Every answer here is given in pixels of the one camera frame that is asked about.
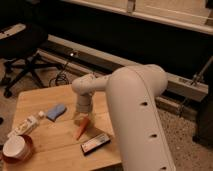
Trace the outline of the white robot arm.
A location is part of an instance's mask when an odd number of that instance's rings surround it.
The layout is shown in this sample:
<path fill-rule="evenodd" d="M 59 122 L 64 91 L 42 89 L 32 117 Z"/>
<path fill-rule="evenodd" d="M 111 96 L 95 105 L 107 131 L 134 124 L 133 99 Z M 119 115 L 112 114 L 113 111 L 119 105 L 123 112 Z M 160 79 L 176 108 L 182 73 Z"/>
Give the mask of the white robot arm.
<path fill-rule="evenodd" d="M 133 65 L 101 77 L 75 79 L 76 111 L 92 111 L 92 96 L 106 93 L 110 120 L 125 171 L 176 171 L 155 98 L 167 88 L 167 73 L 158 65 Z"/>

